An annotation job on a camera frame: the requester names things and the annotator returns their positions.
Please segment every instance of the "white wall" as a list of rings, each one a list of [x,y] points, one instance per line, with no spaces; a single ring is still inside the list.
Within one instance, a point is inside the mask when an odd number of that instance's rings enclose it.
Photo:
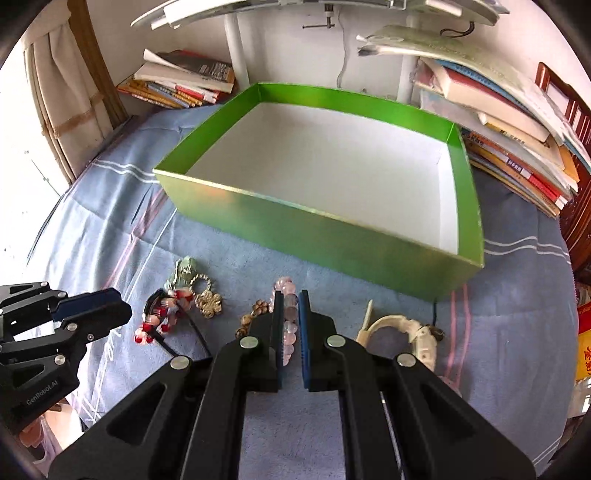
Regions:
[[[229,60],[223,18],[201,20],[173,30],[162,27],[132,29],[131,21],[161,0],[88,0],[96,36],[113,81],[120,82],[142,63],[144,48],[155,51],[188,48]],[[495,27],[477,25],[464,41],[475,41],[497,52],[530,78],[545,62],[591,105],[591,82],[557,27],[531,0],[503,0],[511,15]],[[369,7],[342,7],[350,56],[343,88],[395,98],[400,76],[398,56],[358,57],[358,34],[369,35],[387,24],[403,24],[405,14]],[[464,30],[467,23],[422,15],[424,28]],[[302,25],[324,23],[321,5],[259,9],[239,14],[249,75],[252,81],[309,83],[335,86],[343,63],[343,32],[337,26],[302,30]]]

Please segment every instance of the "wooden chair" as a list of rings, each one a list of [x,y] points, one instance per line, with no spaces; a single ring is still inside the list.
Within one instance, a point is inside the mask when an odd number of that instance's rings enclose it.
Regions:
[[[538,65],[535,82],[545,92],[552,84],[568,99],[564,116],[591,154],[591,110],[587,104],[542,62]],[[579,194],[560,214],[560,230],[569,249],[575,280],[591,285],[591,175],[577,158],[574,163],[580,179]]]

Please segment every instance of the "metal screw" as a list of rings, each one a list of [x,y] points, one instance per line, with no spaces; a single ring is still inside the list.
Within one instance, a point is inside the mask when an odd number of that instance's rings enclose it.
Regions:
[[[341,337],[340,335],[331,335],[326,339],[326,343],[331,347],[340,348],[345,345],[346,340],[345,337]]]
[[[242,348],[254,348],[258,345],[258,338],[253,336],[247,336],[240,339],[240,346]]]
[[[174,370],[184,370],[191,362],[186,356],[176,356],[170,361],[170,366]]]
[[[396,361],[401,367],[414,367],[417,363],[416,357],[410,353],[401,353],[396,357]]]

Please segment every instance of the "green box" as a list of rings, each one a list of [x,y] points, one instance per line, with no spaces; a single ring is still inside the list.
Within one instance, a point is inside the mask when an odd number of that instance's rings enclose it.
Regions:
[[[154,173],[198,222],[401,293],[435,300],[483,267],[458,129],[409,105],[257,83]]]

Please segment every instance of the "blue bedsheet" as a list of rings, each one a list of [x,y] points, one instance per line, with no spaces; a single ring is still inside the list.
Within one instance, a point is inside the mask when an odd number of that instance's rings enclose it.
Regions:
[[[223,296],[223,314],[200,319],[213,348],[232,340],[252,303],[267,299],[275,279],[293,278],[310,292],[315,311],[355,337],[366,304],[376,315],[402,313],[431,322],[430,303],[271,251],[177,213],[152,168],[215,106],[165,111],[138,122],[102,152],[46,222],[27,267],[30,281],[48,280],[75,295],[115,287],[134,316],[93,342],[70,397],[85,423],[99,420],[170,357],[134,343],[145,299],[161,287],[177,258],[195,257]],[[569,255],[558,222],[474,172],[486,238],[486,267],[437,304],[437,371],[521,448],[541,470],[555,451],[573,387],[577,316]],[[193,331],[169,336],[179,352],[201,358]],[[406,348],[382,329],[370,350],[394,356]],[[300,359],[292,357],[277,395],[248,397],[240,477],[344,478],[335,394],[308,394]]]

